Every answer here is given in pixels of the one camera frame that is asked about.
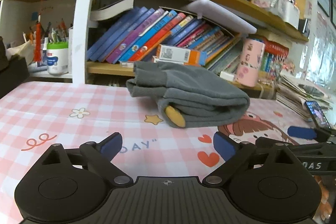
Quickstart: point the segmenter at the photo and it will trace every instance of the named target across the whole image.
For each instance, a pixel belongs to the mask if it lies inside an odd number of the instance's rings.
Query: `pink checkered tablecloth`
[[[0,99],[0,223],[22,220],[14,190],[53,143],[77,148],[120,132],[123,148],[112,162],[133,179],[199,176],[202,180],[224,162],[212,144],[217,127],[176,129],[161,118],[154,101],[132,98],[126,88],[45,82],[20,85]],[[259,99],[251,100],[248,112],[235,125],[224,130],[237,142],[254,142],[259,136],[284,140],[289,126],[307,126],[278,102]]]

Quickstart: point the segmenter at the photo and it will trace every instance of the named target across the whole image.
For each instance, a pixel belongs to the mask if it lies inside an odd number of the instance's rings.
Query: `barcode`
[[[165,48],[165,51],[163,52],[163,58],[172,59],[173,57],[173,50],[170,48]]]
[[[189,61],[189,54],[190,54],[190,51],[186,51],[185,54],[184,54],[184,61],[185,62],[188,62]]]

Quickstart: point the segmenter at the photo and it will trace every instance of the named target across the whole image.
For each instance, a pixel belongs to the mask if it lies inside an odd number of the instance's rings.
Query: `red tassel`
[[[35,50],[34,50],[34,61],[40,62],[41,61],[41,14],[39,14],[39,21],[36,24],[36,44],[35,44]]]

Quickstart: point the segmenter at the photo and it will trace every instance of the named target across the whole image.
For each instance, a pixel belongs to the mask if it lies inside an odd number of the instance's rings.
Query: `yellow star print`
[[[146,115],[145,122],[151,122],[152,124],[158,125],[159,122],[163,122],[162,119],[158,117],[158,115]]]

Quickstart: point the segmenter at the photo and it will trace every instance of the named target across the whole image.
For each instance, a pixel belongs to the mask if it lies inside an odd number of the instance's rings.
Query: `pink water bottle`
[[[265,51],[265,44],[253,39],[245,39],[240,64],[236,73],[236,81],[242,85],[254,87],[258,81],[258,73]]]

